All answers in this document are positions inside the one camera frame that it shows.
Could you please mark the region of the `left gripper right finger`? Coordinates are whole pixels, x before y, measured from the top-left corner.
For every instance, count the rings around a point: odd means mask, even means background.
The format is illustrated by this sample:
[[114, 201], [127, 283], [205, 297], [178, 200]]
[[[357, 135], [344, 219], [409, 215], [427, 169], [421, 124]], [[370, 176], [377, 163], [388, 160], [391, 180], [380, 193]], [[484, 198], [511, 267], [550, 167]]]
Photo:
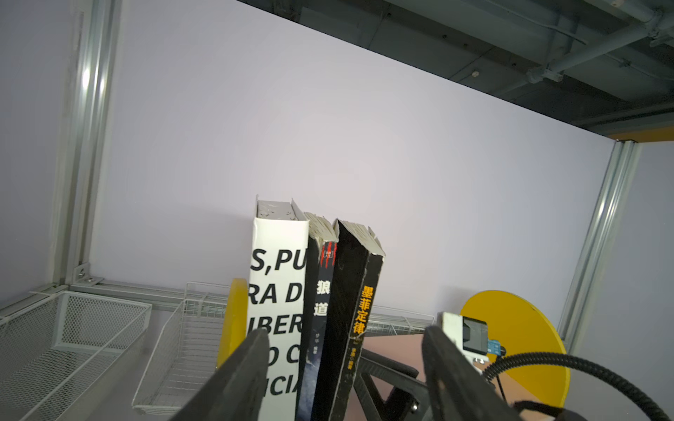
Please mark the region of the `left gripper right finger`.
[[439, 326], [425, 329], [421, 349], [435, 420], [500, 421], [520, 418], [496, 395]]

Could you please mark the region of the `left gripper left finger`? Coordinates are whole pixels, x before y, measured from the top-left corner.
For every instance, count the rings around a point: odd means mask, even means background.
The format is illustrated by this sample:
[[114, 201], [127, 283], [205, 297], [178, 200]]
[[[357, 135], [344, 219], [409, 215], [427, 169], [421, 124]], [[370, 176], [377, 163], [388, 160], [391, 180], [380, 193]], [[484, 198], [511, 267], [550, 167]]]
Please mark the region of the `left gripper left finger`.
[[256, 420], [262, 406], [270, 342], [264, 329], [249, 333], [174, 421]]

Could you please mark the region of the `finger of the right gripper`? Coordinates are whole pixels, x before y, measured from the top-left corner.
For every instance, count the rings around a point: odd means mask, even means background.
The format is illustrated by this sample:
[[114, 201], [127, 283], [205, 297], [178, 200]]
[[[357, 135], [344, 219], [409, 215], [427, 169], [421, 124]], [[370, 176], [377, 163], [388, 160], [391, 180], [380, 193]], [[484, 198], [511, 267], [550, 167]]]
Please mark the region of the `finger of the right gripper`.
[[419, 370], [363, 349], [354, 390], [367, 420], [429, 419], [429, 393]]

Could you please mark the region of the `white book black lettering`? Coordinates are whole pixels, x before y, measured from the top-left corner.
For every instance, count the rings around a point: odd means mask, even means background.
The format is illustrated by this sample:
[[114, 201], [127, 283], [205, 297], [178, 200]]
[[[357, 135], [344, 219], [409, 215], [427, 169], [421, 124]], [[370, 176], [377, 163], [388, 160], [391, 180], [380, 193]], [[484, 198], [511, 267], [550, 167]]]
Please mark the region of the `white book black lettering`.
[[261, 420], [296, 419], [308, 228], [294, 201], [256, 201], [247, 329], [269, 335]]

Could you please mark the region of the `black book yellow title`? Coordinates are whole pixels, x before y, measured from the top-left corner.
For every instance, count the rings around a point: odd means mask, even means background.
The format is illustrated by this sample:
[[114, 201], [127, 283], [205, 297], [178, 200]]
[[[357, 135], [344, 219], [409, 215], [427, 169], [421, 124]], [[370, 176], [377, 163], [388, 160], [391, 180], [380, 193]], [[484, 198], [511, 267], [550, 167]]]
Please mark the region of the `black book yellow title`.
[[337, 219], [333, 228], [338, 244], [312, 420], [345, 418], [385, 259], [368, 226]]

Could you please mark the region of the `black wolf cover book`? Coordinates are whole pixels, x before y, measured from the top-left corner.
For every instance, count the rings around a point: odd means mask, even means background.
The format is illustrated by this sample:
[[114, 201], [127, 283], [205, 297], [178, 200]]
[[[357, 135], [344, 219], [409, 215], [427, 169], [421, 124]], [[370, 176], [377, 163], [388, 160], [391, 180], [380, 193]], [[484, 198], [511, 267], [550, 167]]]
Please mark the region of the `black wolf cover book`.
[[298, 367], [296, 419], [310, 420], [326, 337], [331, 282], [335, 270], [338, 234], [324, 217], [307, 212], [304, 313]]

